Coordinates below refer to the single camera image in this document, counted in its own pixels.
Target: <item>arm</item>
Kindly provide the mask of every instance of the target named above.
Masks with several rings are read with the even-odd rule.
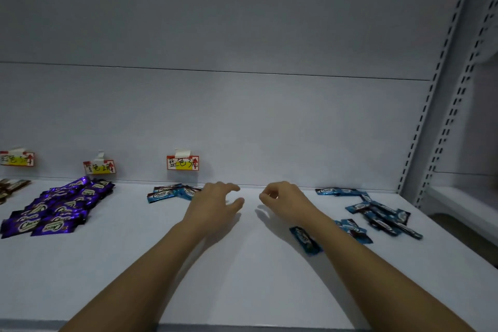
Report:
[[[229,223],[244,204],[225,204],[234,184],[206,184],[190,202],[183,220],[103,289],[60,332],[152,330],[178,270],[196,245]]]
[[[320,243],[374,330],[473,331],[444,304],[337,227],[296,185],[269,184],[259,199]]]

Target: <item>person's right hand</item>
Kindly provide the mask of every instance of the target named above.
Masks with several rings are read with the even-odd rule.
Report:
[[[259,199],[277,216],[297,226],[306,225],[309,218],[320,212],[296,184],[287,181],[268,184]]]

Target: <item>forearm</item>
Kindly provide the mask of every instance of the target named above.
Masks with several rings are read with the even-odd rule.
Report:
[[[160,317],[169,285],[202,238],[188,223],[176,224],[60,331],[150,330]]]
[[[375,330],[472,331],[445,305],[364,247],[318,209],[303,224]]]

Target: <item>handwritten price tag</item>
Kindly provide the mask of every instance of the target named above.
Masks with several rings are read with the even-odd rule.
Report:
[[[32,167],[34,165],[34,153],[24,151],[22,154],[10,155],[8,151],[0,151],[0,164]]]
[[[116,167],[114,160],[104,160],[103,162],[83,162],[87,175],[115,174]]]
[[[175,158],[167,156],[169,170],[198,171],[199,157],[190,155],[188,158]]]

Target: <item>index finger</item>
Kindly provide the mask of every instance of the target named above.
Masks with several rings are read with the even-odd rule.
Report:
[[[277,193],[278,194],[278,189],[279,189],[280,183],[270,183],[266,186],[266,188],[261,192],[266,195],[271,195],[272,193]]]
[[[240,190],[240,186],[235,185],[234,183],[228,183],[228,184],[225,185],[225,190],[227,191],[227,194],[228,194],[232,190],[239,191]]]

